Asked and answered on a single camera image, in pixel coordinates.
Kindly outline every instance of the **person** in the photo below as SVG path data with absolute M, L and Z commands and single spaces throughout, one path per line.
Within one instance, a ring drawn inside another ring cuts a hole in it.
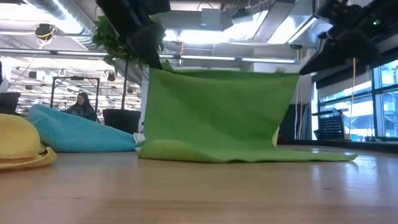
M 87 93 L 79 93 L 76 103 L 63 112 L 97 122 L 97 115 L 90 104 Z

